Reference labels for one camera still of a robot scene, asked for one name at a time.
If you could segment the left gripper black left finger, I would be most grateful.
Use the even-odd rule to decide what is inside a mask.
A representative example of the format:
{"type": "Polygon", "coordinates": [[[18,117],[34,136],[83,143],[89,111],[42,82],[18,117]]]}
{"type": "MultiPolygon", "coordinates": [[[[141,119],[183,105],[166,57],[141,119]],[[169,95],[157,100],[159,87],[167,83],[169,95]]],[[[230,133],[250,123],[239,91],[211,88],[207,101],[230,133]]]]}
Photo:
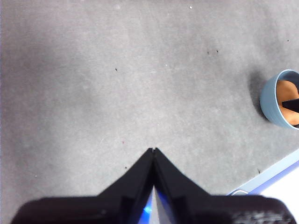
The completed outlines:
{"type": "Polygon", "coordinates": [[[96,196],[44,197],[23,204],[14,224],[136,224],[153,188],[154,149],[96,196]]]}

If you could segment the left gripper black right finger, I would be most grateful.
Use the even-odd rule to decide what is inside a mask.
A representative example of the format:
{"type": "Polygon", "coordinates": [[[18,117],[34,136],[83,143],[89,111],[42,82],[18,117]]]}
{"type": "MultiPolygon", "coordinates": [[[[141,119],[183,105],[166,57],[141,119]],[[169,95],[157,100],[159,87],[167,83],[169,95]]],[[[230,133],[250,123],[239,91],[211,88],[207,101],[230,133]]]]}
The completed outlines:
{"type": "Polygon", "coordinates": [[[211,195],[153,149],[156,192],[175,224],[294,224],[285,204],[264,196],[211,195]]]}

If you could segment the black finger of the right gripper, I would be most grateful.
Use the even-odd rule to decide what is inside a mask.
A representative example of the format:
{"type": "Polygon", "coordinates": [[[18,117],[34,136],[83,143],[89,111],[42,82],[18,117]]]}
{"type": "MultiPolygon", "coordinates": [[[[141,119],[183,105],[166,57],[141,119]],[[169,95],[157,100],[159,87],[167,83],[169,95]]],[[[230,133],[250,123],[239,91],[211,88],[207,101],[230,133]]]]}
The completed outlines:
{"type": "Polygon", "coordinates": [[[299,99],[291,99],[282,101],[282,114],[299,113],[299,99]]]}

